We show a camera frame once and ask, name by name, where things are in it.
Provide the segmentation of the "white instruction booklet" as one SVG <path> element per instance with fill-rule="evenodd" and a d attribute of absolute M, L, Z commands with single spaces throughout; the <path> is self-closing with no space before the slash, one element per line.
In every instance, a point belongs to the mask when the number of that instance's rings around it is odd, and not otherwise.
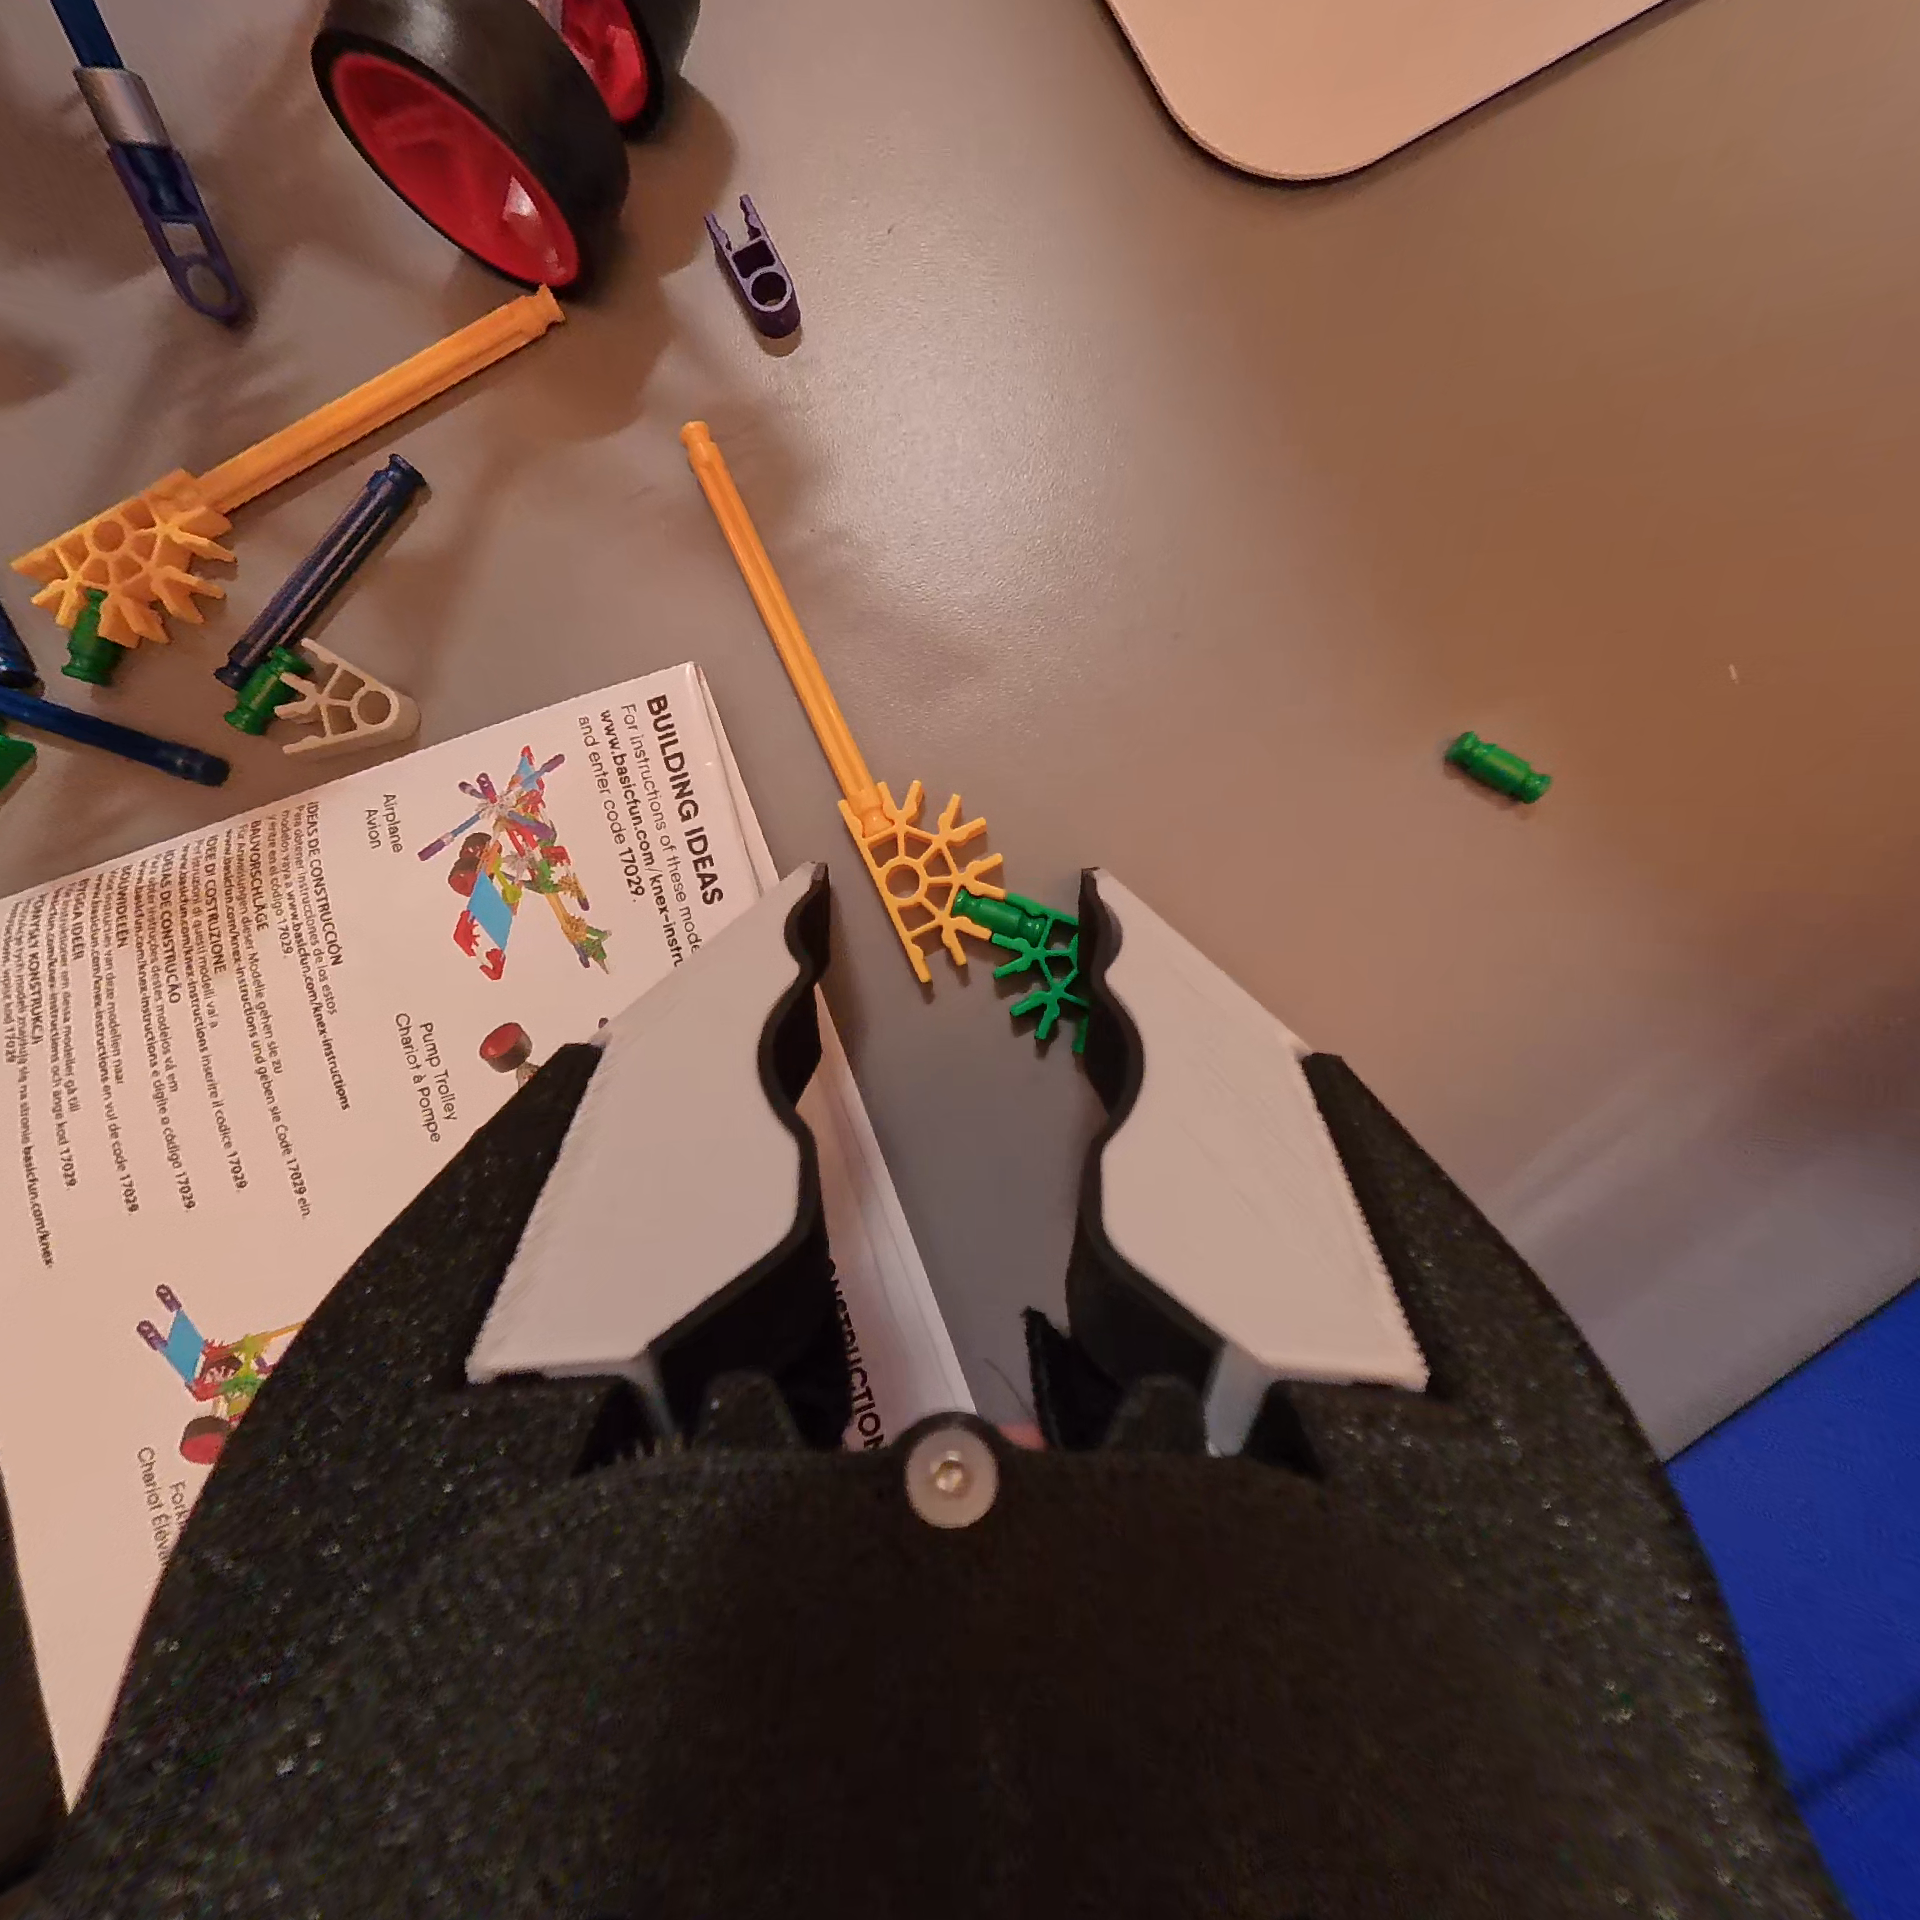
<path fill-rule="evenodd" d="M 5 900 L 5 1779 L 83 1785 L 226 1433 L 563 1045 L 778 881 L 696 662 Z"/>

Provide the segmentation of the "colourful toy rod airplane model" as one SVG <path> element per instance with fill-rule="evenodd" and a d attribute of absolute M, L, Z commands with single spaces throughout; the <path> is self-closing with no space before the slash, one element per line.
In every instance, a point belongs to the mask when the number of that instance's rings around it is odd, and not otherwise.
<path fill-rule="evenodd" d="M 630 195 L 626 141 L 682 74 L 697 3 L 333 3 L 311 65 L 383 182 L 491 273 L 593 285 Z M 94 3 L 56 3 L 75 84 L 177 296 L 239 325 L 250 298 L 153 94 Z"/>

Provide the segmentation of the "purple clip connector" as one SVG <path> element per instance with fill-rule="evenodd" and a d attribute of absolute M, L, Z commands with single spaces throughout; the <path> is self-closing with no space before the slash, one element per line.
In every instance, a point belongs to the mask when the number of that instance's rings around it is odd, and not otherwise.
<path fill-rule="evenodd" d="M 735 238 L 717 212 L 707 212 L 713 258 L 760 336 L 783 344 L 801 331 L 797 282 L 751 195 L 738 197 L 738 220 L 743 233 Z"/>

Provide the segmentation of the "tan connector with green rod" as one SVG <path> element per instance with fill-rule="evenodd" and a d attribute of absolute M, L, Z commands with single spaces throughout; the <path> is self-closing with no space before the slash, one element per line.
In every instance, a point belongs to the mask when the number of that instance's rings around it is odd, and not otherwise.
<path fill-rule="evenodd" d="M 248 736 L 266 736 L 274 722 L 305 729 L 281 753 L 323 758 L 410 741 L 419 707 L 330 648 L 305 641 L 274 645 L 248 673 L 224 722 Z"/>

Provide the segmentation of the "white stand with wooden board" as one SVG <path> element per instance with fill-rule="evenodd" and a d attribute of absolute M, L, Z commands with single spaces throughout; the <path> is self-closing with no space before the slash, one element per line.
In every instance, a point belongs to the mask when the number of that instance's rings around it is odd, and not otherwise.
<path fill-rule="evenodd" d="M 1174 121 L 1232 169 L 1351 176 L 1650 3 L 1110 3 Z"/>

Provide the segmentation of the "green short rod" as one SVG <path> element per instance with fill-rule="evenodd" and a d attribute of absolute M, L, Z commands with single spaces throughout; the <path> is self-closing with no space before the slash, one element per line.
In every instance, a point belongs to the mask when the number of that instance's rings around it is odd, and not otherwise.
<path fill-rule="evenodd" d="M 1502 800 L 1526 806 L 1537 805 L 1553 789 L 1551 772 L 1471 729 L 1449 741 L 1445 764 Z"/>

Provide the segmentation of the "blue plastic bin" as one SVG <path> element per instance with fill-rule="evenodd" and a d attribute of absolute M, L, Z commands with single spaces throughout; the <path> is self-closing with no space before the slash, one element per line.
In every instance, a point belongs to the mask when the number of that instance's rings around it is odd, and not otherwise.
<path fill-rule="evenodd" d="M 1918 1288 L 1667 1470 L 1846 1901 L 1917 1918 Z"/>

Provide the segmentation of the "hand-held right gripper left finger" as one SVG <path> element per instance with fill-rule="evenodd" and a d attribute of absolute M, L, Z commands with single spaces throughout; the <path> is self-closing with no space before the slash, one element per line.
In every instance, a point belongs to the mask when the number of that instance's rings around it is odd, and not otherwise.
<path fill-rule="evenodd" d="M 833 1320 L 801 1116 L 833 888 L 809 861 L 625 1009 L 467 1361 L 503 1377 L 773 1374 Z"/>

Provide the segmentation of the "yellow rod with yellow connector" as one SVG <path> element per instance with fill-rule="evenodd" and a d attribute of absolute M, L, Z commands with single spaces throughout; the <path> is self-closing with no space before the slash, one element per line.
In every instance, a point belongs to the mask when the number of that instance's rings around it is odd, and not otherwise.
<path fill-rule="evenodd" d="M 448 393 L 511 352 L 563 325 L 550 288 L 505 302 L 397 369 L 287 425 L 206 474 L 171 470 L 65 536 L 15 558 L 35 579 L 35 604 L 72 630 L 102 594 L 102 636 L 121 648 L 167 643 L 165 617 L 201 625 L 201 597 L 224 588 L 201 579 L 201 563 L 233 565 L 223 544 L 233 512 L 335 452 Z"/>

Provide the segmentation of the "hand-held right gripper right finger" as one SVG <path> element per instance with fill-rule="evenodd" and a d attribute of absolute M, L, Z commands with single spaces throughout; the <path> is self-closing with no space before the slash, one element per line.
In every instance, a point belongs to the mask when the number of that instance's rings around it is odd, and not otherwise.
<path fill-rule="evenodd" d="M 1112 872 L 1083 872 L 1089 1080 L 1069 1315 L 1110 1379 L 1427 1389 L 1307 1045 Z"/>

